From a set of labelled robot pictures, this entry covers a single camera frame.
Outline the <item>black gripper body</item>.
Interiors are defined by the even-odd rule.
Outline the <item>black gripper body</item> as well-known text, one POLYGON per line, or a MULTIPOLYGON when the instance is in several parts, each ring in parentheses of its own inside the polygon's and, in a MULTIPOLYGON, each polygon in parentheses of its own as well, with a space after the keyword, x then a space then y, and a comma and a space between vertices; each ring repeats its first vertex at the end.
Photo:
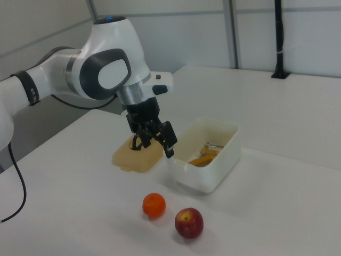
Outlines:
POLYGON ((156 97, 138 104, 126 105, 126 110, 131 131, 137 131, 138 127, 154 130, 160 124, 160 108, 156 97))

